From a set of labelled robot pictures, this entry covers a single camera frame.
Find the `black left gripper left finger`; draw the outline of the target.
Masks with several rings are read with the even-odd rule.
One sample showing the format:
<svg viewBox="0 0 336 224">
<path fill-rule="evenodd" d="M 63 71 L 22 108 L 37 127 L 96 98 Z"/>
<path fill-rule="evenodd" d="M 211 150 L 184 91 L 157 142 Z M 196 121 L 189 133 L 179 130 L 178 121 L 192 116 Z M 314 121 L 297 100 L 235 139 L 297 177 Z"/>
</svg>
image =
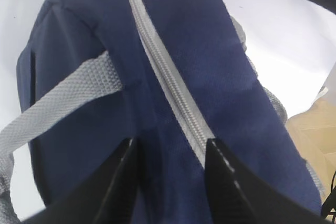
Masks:
<svg viewBox="0 0 336 224">
<path fill-rule="evenodd" d="M 24 223 L 131 223 L 137 189 L 138 143 L 128 138 L 70 194 Z"/>
</svg>

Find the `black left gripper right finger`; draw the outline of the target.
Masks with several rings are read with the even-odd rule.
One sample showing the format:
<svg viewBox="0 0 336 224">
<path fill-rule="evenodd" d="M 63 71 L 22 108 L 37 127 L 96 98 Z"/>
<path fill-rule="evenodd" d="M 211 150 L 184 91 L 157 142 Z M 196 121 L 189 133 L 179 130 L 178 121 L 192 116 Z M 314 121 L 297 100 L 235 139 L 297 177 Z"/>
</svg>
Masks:
<svg viewBox="0 0 336 224">
<path fill-rule="evenodd" d="M 325 223 L 253 174 L 220 140 L 207 140 L 205 187 L 213 223 Z"/>
</svg>

